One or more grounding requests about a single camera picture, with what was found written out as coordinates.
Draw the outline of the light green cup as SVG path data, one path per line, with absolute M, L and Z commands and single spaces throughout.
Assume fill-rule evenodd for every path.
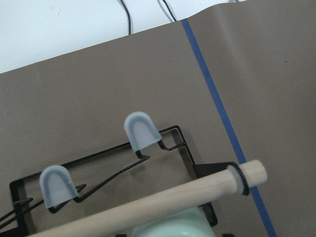
M 133 237 L 214 237 L 204 212 L 193 207 L 135 227 Z

